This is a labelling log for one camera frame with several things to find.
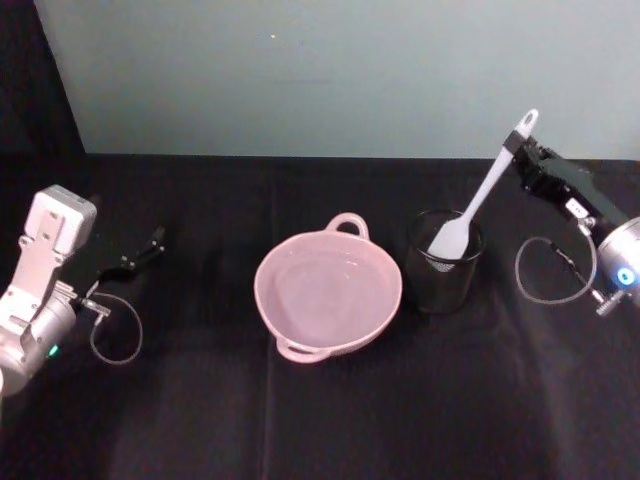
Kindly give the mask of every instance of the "pink bowl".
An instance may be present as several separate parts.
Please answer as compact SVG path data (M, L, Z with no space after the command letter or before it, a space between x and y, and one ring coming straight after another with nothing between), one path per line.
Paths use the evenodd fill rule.
M337 230L347 222L359 235ZM402 276L369 240L365 221L343 213L325 230L295 235L271 250L256 272L254 294L280 354L314 363L375 339L398 310Z

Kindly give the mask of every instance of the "cable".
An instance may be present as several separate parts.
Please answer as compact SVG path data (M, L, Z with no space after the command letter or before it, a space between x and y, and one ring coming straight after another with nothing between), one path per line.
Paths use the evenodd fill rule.
M100 325L100 323L102 323L102 319L103 319L103 317L100 316L98 317L98 320L96 320L96 323L93 325L93 329L91 330L91 336L89 337L89 344L91 345L91 350L96 355L96 357L98 357L100 360L102 360L103 362L109 365L121 366L121 365L127 365L128 363L131 363L138 356L138 354L140 353L140 350L142 350L144 329L142 327L142 320L140 319L140 315L138 315L138 312L136 312L136 309L133 308L133 306L131 306L131 304L123 298L120 298L116 295L112 295L110 293L96 292L95 288L92 290L91 294L96 295L98 297L111 298L113 300L117 300L121 302L124 306L126 306L129 310L131 310L131 313L133 313L133 316L135 317L136 322L138 324L138 331L140 332L140 336L138 337L138 345L136 346L135 351L128 358L125 358L123 360L112 360L110 358L105 357L102 353L100 353L98 351L98 347L96 347L96 333L98 331L98 326Z
M520 250L518 250L518 254L516 255L516 261L514 265L514 269L516 273L516 282L518 283L518 289L520 290L520 293L522 293L522 295L524 295L526 299L542 305L563 305L565 303L573 302L574 300L577 300L578 298L582 297L585 293L587 293L593 286L593 282L595 281L595 278L596 278L596 273L598 270L598 257L596 252L596 246L593 243L593 239L591 238L591 235L585 235L585 236L587 237L587 241L589 242L589 249L591 251L591 274L589 275L589 280L587 280L587 282L585 283L584 287L582 287L582 289L580 289L578 292L574 293L570 297L560 298L557 300L545 300L542 298L537 298L526 291L526 289L522 285L522 279L520 278L520 260L522 258L522 253L524 252L525 248L530 243L533 243L535 241L544 242L551 247L554 245L554 243L548 238L531 237L526 242L524 242L520 247Z

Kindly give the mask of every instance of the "wall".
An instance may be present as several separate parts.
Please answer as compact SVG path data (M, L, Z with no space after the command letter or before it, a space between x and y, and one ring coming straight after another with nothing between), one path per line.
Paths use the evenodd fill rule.
M40 0L88 152L640 158L640 2Z

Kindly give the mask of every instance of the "blue led light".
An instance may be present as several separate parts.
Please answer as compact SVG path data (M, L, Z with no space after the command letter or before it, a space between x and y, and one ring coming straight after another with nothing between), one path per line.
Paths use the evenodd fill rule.
M618 280L621 284L628 286L636 281L636 274L633 273L633 270L623 267L618 270Z

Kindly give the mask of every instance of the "black table surface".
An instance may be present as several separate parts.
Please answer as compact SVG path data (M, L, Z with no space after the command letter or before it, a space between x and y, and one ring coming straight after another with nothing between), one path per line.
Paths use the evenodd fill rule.
M54 183L100 196L94 236L76 258L92 272L109 248L135 251L159 224L167 250L132 284L105 286L142 316L136 361L101 363L88 346L92 317L80 315L60 353L4 400L0 478L640 477L638 312L624 304L602 319L589 296L558 307L522 297L513 262L530 236L557 240L581 262L588 256L514 172L478 214L488 245L460 311L425 317L405 301L375 342L315 365L275 350L253 298L256 268L275 245L352 211L401 263L410 219L463 209L489 165L3 159L3 285L32 197ZM639 164L589 165L598 188L638 215ZM538 294L578 288L551 253L528 258L524 281ZM117 342L105 348L126 350L131 318L110 322Z

